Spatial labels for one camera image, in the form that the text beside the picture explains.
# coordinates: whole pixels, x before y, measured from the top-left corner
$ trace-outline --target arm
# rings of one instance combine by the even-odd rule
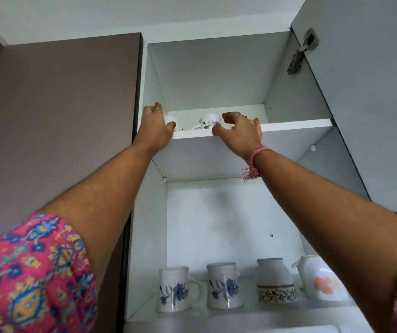
[[[132,146],[39,211],[64,218],[78,232],[98,289],[149,163],[174,127],[173,122],[165,125],[160,104],[146,106]]]
[[[245,161],[262,147],[258,119],[223,114],[213,129]],[[397,290],[397,215],[273,151],[254,166],[279,205],[342,280],[377,332],[387,332]]]

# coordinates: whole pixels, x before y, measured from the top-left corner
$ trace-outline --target forearm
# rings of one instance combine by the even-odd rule
[[[150,152],[130,146],[40,210],[78,232],[98,287],[150,161]]]
[[[397,216],[271,151],[254,158],[270,192],[344,282],[375,330],[397,287]]]

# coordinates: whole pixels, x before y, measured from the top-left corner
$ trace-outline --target ceramic mug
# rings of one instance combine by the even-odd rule
[[[239,293],[238,277],[234,262],[207,265],[209,282],[207,307],[235,308],[243,304]]]
[[[206,130],[208,128],[213,128],[214,126],[221,125],[222,124],[222,117],[209,113],[204,115],[203,117],[200,118],[200,124],[197,126],[193,127],[193,130]]]
[[[177,118],[171,116],[171,115],[165,115],[164,116],[165,119],[165,123],[170,123],[170,122],[175,122],[175,128],[173,129],[174,132],[178,132],[178,131],[183,131],[183,128],[181,128],[178,124],[178,120]]]
[[[189,296],[189,283],[198,285],[201,299],[200,282],[188,275],[187,266],[167,267],[160,270],[160,297],[157,302],[157,312],[172,313],[190,308],[193,301]]]
[[[297,267],[308,298],[333,301],[349,299],[345,286],[320,256],[302,256],[292,267]]]
[[[257,292],[260,302],[287,304],[296,302],[293,276],[283,263],[283,258],[257,259]]]

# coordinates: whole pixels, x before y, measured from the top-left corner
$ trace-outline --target mug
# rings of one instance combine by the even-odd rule
[[[301,256],[292,267],[297,267],[308,298],[338,302],[350,298],[345,286],[320,256]]]
[[[209,274],[207,307],[235,308],[243,304],[239,294],[238,277],[234,262],[207,265]]]
[[[297,301],[293,276],[283,263],[283,258],[257,259],[257,292],[260,302],[288,304]]]
[[[181,128],[178,124],[178,120],[177,118],[171,116],[171,115],[165,115],[164,116],[165,119],[165,123],[170,123],[170,122],[175,122],[175,128],[173,129],[174,132],[178,132],[178,131],[183,131],[183,128]]]
[[[201,299],[200,282],[188,275],[187,266],[175,266],[160,269],[160,297],[157,302],[157,312],[172,313],[180,312],[192,305],[189,297],[189,282],[198,285],[199,296],[195,301]]]
[[[193,127],[193,130],[206,130],[208,128],[213,128],[214,126],[218,126],[222,124],[222,117],[219,117],[216,114],[209,113],[204,115],[203,117],[200,118],[200,124],[197,126]]]

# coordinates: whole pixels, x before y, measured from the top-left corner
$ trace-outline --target ceramic container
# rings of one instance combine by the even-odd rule
[[[165,123],[166,124],[170,123],[170,122],[175,122],[175,128],[173,129],[174,132],[183,131],[183,128],[181,128],[180,125],[178,124],[177,118],[175,118],[175,117],[173,117],[171,115],[165,115],[164,118],[165,118]]]
[[[239,293],[238,277],[234,262],[207,265],[209,282],[207,306],[209,308],[235,308],[243,304]]]
[[[214,126],[221,125],[222,124],[222,117],[209,113],[204,115],[203,117],[200,118],[200,124],[197,126],[193,127],[193,130],[206,130],[208,128],[213,128]]]
[[[349,299],[345,286],[320,256],[302,256],[292,266],[297,267],[308,298],[332,301]]]
[[[257,259],[257,292],[260,302],[287,304],[296,302],[293,276],[283,263],[283,258]]]
[[[201,299],[201,286],[198,280],[188,275],[187,266],[175,266],[160,270],[160,289],[157,302],[157,312],[172,313],[180,312],[192,305],[189,296],[189,283],[198,285],[199,296]]]

